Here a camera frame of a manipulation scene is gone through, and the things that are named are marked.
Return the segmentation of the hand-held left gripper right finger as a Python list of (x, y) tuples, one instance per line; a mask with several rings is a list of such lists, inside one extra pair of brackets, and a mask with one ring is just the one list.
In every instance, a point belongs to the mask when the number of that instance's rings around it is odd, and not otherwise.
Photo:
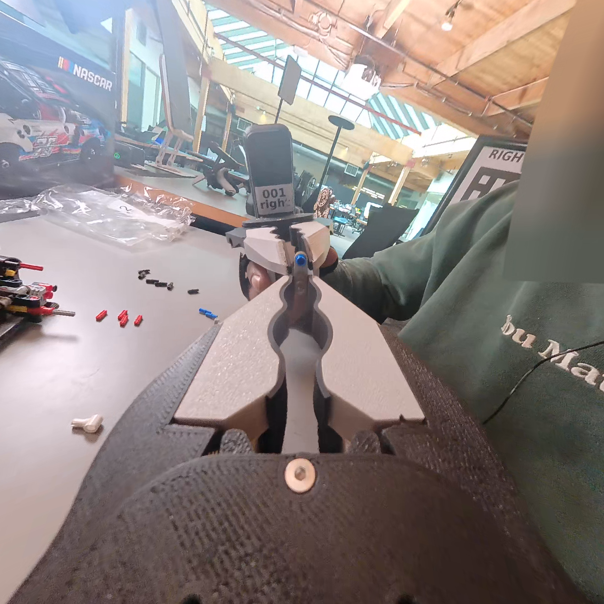
[(319, 449), (343, 449), (361, 431), (380, 434), (425, 420), (381, 326), (317, 277), (309, 279), (313, 390)]

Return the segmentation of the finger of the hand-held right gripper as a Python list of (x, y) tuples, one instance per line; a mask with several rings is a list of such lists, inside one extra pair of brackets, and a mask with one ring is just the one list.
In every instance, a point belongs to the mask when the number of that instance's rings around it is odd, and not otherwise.
[(313, 272), (319, 272), (331, 247), (328, 226), (318, 221), (295, 223), (295, 249), (306, 254)]
[(289, 242), (276, 232), (276, 227), (245, 229), (243, 241), (247, 258), (275, 274), (289, 273)]

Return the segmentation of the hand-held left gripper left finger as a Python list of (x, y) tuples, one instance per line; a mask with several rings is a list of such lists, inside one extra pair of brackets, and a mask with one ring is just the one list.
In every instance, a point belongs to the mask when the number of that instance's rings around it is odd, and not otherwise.
[(288, 277), (224, 320), (173, 420), (239, 429), (260, 450), (282, 450), (288, 393), (281, 345), (289, 334)]

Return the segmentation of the grey brick connector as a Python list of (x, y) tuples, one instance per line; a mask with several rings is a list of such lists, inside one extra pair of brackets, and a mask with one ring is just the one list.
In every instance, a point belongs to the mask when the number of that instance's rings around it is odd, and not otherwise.
[(291, 328), (308, 335), (312, 332), (313, 303), (315, 293), (310, 282), (312, 272), (308, 267), (295, 265), (292, 273), (292, 295), (289, 304), (289, 323)]

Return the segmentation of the black toy set box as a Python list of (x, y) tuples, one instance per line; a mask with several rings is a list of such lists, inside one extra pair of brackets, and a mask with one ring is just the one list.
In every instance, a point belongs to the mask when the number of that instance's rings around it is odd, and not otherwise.
[(115, 37), (104, 1), (1, 1), (1, 199), (114, 180)]

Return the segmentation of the person's right hand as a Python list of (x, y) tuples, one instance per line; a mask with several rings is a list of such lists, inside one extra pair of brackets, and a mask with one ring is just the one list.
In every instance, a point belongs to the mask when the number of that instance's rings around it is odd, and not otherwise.
[(247, 300), (251, 301), (275, 282), (273, 273), (259, 264), (250, 261), (246, 267), (246, 283), (248, 285)]

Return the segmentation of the black exercise machine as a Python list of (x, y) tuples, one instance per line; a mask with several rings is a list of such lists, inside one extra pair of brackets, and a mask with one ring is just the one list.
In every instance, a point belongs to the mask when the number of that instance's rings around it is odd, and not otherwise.
[(250, 194), (249, 176), (244, 174), (246, 167), (222, 150), (222, 147), (214, 141), (209, 143), (208, 149), (216, 157), (212, 160), (203, 157), (200, 176), (193, 179), (191, 184), (198, 185), (205, 181), (208, 188), (223, 190), (229, 197), (238, 194), (241, 188), (246, 194)]

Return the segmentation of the black round-top pole stand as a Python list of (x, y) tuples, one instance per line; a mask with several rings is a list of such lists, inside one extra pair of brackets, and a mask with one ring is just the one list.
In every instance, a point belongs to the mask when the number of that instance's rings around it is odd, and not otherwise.
[(341, 115), (331, 115), (328, 117), (328, 121), (330, 122), (330, 124), (334, 125), (336, 127), (336, 134), (334, 136), (333, 142), (332, 142), (332, 146), (330, 148), (330, 151), (327, 155), (327, 160), (326, 163), (324, 165), (324, 170), (322, 172), (320, 181), (318, 183), (318, 190), (321, 191), (326, 178), (327, 178), (327, 173), (328, 173), (328, 169), (330, 167), (330, 163), (331, 160), (333, 158), (335, 149), (336, 149), (336, 145), (338, 143), (340, 134), (342, 130), (345, 131), (352, 131), (355, 128), (355, 124), (353, 122), (351, 122), (350, 120), (342, 117)]

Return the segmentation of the black sign on pole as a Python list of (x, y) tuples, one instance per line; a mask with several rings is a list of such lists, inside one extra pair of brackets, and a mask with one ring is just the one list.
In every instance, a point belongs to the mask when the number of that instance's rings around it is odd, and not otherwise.
[(274, 124), (278, 123), (283, 103), (293, 105), (297, 93), (299, 81), (301, 79), (301, 67), (292, 57), (287, 56), (283, 68), (282, 79), (278, 87), (279, 104), (274, 119)]

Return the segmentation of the wooden background desk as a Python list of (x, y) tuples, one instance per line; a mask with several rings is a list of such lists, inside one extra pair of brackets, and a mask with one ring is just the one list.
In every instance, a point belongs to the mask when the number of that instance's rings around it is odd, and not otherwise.
[(114, 168), (117, 185), (164, 205), (188, 207), (192, 226), (215, 234), (241, 227), (252, 216), (246, 212), (246, 195), (227, 196), (222, 190), (208, 188), (204, 182), (193, 184), (193, 178), (175, 175), (157, 176), (140, 170)]

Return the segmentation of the white ceiling projector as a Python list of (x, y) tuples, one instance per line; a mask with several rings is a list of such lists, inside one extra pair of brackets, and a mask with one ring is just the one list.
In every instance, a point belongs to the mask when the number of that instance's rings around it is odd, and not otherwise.
[(343, 80), (343, 89), (351, 95), (367, 101), (379, 91), (381, 76), (375, 61), (367, 55), (357, 55)]

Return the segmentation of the wooden easel with black panel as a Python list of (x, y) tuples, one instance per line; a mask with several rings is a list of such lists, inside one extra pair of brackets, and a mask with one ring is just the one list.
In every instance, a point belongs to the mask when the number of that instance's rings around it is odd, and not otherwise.
[(172, 1), (155, 1), (155, 13), (162, 36), (163, 53), (159, 57), (159, 71), (167, 128), (155, 166), (177, 177), (192, 179), (193, 173), (179, 169), (175, 164), (182, 144), (193, 141), (182, 22)]

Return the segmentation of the clear plastic bag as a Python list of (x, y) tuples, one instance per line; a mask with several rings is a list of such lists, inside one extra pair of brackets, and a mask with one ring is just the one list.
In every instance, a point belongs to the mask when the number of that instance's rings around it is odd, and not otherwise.
[(1, 198), (1, 222), (41, 217), (83, 236), (122, 247), (180, 238), (193, 222), (191, 204), (176, 205), (160, 194), (87, 185), (58, 185), (28, 198)]

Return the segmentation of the person's green sweatshirt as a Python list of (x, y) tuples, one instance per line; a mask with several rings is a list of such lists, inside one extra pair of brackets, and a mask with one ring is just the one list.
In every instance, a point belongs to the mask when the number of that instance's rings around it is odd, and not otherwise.
[(403, 341), (487, 419), (494, 449), (548, 548), (603, 603), (603, 286), (449, 276)]

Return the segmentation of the toy brick car chassis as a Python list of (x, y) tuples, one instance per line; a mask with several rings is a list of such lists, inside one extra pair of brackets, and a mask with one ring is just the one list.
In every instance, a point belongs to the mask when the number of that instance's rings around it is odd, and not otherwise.
[(57, 286), (51, 283), (26, 283), (23, 270), (42, 271), (43, 267), (24, 263), (16, 257), (1, 256), (1, 348), (4, 349), (30, 326), (50, 316), (74, 317), (53, 301)]

